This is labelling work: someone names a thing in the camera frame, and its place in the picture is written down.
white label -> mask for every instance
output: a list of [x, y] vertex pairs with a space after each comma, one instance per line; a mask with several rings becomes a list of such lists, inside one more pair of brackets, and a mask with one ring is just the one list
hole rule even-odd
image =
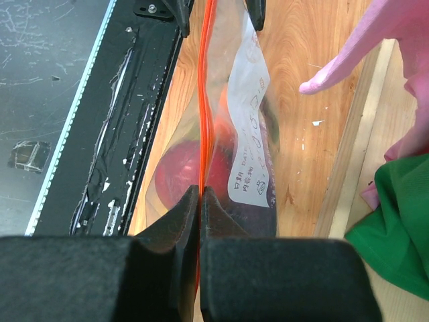
[[269, 174], [258, 116], [269, 84], [269, 74], [247, 12], [243, 25], [243, 40], [228, 82], [228, 108], [238, 133], [237, 154], [228, 180], [228, 194], [237, 203], [269, 207]]

wooden table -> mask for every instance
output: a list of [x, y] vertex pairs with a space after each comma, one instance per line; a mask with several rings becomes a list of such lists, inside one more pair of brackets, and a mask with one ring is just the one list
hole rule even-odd
[[[338, 53], [370, 0], [267, 0], [259, 41], [277, 93], [281, 149], [275, 175], [281, 236], [314, 233], [361, 65], [332, 89], [302, 96], [300, 83]], [[145, 192], [196, 86], [205, 0], [196, 0], [164, 106], [129, 233], [145, 228]], [[323, 121], [314, 126], [313, 121]]]
[[[196, 86], [204, 3], [196, 0], [192, 12], [192, 32], [183, 43], [130, 234], [145, 228], [147, 186]], [[282, 164], [275, 175], [281, 236], [343, 238], [370, 211], [359, 192], [383, 163], [384, 151], [414, 122], [415, 100], [402, 90], [402, 62], [393, 41], [372, 51], [363, 68], [332, 89], [310, 97], [298, 92], [300, 83], [338, 54], [369, 3], [267, 0], [259, 40], [280, 110]], [[367, 270], [387, 322], [427, 320], [429, 302]], [[202, 321], [199, 296], [194, 320]]]

red apple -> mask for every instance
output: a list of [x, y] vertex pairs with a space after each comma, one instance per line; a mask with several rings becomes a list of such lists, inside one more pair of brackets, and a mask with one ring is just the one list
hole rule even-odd
[[[211, 186], [219, 201], [228, 198], [231, 156], [220, 146], [215, 148], [206, 186]], [[200, 142], [184, 141], [171, 147], [155, 170], [155, 188], [160, 201], [171, 209], [192, 184], [198, 185]]]

green cloth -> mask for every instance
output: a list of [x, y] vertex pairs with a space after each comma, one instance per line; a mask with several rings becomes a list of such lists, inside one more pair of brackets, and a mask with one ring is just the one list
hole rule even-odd
[[346, 239], [381, 277], [429, 301], [429, 154], [375, 173], [380, 206]]

orange zipper seal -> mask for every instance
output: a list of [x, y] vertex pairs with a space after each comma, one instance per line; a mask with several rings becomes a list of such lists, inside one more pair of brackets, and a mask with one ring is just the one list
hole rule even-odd
[[[210, 169], [210, 161], [213, 155], [214, 130], [210, 104], [208, 102], [206, 82], [207, 82], [207, 52], [208, 45], [213, 32], [213, 25], [216, 18], [217, 0], [207, 0], [202, 22], [200, 52], [198, 55], [198, 105], [200, 109], [200, 174], [199, 174], [199, 199], [201, 214], [201, 201], [206, 177]], [[201, 228], [201, 216], [198, 216], [199, 227]], [[195, 295], [200, 282], [200, 239], [198, 238], [198, 249], [196, 257], [196, 284]]]

